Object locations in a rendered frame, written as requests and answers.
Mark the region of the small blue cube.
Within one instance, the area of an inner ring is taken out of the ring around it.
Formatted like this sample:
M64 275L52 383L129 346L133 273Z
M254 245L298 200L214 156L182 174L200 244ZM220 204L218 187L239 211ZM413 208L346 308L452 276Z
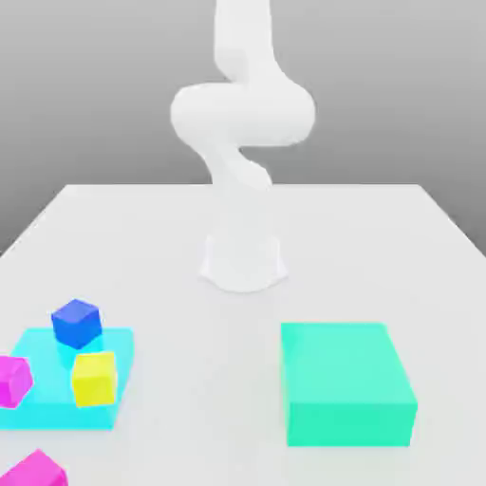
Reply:
M99 309L85 301L73 299L51 313L56 340L81 349L103 333Z

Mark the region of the small yellow cube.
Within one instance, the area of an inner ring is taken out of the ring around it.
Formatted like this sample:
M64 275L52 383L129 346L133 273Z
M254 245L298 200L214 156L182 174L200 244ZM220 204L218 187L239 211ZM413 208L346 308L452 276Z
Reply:
M71 384L78 407L113 404L116 400L117 382L113 351L81 353L76 356Z

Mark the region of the small magenta cube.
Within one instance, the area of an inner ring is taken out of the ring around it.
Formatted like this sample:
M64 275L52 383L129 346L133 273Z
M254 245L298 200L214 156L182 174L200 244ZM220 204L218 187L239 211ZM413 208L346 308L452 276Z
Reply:
M0 486L68 486L64 468L37 449L0 477Z
M0 407L16 408L32 385L28 359L0 355Z

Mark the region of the large green box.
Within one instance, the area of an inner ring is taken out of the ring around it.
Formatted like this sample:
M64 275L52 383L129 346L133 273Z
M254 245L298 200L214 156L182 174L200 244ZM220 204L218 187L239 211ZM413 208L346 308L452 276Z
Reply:
M406 447L418 401L381 323L284 323L287 444Z

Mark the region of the large cyan box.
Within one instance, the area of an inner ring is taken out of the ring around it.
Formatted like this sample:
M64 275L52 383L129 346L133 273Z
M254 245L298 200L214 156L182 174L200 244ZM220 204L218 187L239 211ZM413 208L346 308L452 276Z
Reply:
M118 373L117 395L109 405L78 407L71 384L78 354L112 351ZM77 350L59 343L47 327L23 332L11 354L28 359L33 387L14 409L0 407L0 430L110 430L114 427L134 359L129 327L107 327Z

